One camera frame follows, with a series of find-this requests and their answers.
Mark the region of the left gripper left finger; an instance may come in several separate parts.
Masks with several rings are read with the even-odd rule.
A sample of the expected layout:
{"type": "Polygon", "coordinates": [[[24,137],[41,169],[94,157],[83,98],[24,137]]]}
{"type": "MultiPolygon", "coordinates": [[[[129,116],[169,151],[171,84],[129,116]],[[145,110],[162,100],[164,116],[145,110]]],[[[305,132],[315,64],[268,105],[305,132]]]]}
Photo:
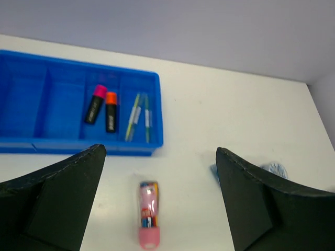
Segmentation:
{"type": "Polygon", "coordinates": [[[106,149],[1,183],[1,250],[80,250],[106,149]]]}

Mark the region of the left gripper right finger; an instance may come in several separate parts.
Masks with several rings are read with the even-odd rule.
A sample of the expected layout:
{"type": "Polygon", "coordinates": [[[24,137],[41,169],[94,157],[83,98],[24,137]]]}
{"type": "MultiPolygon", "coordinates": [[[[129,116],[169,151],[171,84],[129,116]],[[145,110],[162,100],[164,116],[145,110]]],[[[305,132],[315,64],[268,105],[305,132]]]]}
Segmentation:
{"type": "Polygon", "coordinates": [[[222,147],[216,166],[235,250],[334,250],[334,193],[282,178],[222,147]]]}

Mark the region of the pink crayon tube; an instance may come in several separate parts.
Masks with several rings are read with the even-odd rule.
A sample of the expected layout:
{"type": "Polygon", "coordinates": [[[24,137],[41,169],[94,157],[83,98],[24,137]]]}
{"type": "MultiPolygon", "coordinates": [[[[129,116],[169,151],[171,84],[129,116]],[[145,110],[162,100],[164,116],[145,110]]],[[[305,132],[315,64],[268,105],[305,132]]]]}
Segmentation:
{"type": "Polygon", "coordinates": [[[139,184],[139,244],[144,250],[155,250],[160,244],[159,202],[159,184],[142,181],[139,184]]]}

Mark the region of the yellow thin pen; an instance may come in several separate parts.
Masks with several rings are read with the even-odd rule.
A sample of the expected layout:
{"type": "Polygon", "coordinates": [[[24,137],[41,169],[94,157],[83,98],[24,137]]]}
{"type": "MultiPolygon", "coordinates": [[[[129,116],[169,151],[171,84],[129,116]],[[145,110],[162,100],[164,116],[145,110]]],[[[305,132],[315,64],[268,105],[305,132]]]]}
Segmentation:
{"type": "Polygon", "coordinates": [[[129,140],[129,135],[130,135],[130,131],[131,131],[131,127],[132,127],[132,124],[133,124],[133,120],[134,120],[134,116],[135,116],[135,113],[136,113],[136,109],[137,109],[137,106],[138,106],[139,99],[140,99],[140,93],[137,93],[134,104],[133,104],[133,107],[132,107],[132,110],[131,110],[131,113],[130,113],[128,126],[127,126],[127,131],[126,131],[126,135],[125,135],[125,141],[129,140]]]}

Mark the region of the orange black highlighter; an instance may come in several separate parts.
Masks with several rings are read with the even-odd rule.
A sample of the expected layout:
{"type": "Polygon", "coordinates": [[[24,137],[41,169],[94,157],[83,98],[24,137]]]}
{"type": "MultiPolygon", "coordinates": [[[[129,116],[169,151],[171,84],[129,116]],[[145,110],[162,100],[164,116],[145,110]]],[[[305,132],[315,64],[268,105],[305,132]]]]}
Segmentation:
{"type": "Polygon", "coordinates": [[[117,126],[117,94],[107,92],[105,99],[106,132],[115,133],[117,126]]]}

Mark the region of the pink black highlighter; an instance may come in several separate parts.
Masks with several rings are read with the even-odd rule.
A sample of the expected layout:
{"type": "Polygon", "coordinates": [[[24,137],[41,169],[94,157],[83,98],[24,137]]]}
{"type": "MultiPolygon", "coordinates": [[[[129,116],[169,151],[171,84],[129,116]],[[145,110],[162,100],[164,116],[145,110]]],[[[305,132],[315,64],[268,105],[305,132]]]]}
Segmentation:
{"type": "Polygon", "coordinates": [[[86,123],[94,124],[96,122],[97,116],[106,98],[106,93],[107,88],[105,86],[101,84],[96,86],[85,116],[86,123]]]}

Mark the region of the green thin pen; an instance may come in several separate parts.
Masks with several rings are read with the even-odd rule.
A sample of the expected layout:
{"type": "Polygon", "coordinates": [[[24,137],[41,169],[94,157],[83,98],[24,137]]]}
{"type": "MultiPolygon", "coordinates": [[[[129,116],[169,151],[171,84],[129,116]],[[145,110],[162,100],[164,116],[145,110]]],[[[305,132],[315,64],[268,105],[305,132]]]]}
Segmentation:
{"type": "Polygon", "coordinates": [[[144,94],[144,117],[145,117],[145,128],[146,128],[146,142],[150,143],[150,130],[151,130],[151,109],[150,101],[147,94],[144,94]]]}

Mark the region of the blue thin pen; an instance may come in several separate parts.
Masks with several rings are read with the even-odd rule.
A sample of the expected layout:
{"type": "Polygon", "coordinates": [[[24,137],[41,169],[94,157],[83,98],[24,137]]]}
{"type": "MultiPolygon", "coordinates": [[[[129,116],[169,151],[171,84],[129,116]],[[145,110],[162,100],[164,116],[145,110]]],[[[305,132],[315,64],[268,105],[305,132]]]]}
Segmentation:
{"type": "Polygon", "coordinates": [[[141,111],[142,111],[142,106],[143,106],[143,103],[146,99],[146,94],[145,93],[141,93],[140,96],[139,96],[139,101],[137,103],[137,107],[135,109],[135,115],[134,115],[134,118],[133,118],[133,123],[132,123],[132,131],[131,131],[131,140],[134,136],[134,133],[135,133],[135,130],[137,128],[137,125],[138,125],[138,122],[139,122],[139,118],[140,118],[140,114],[141,114],[141,111]]]}

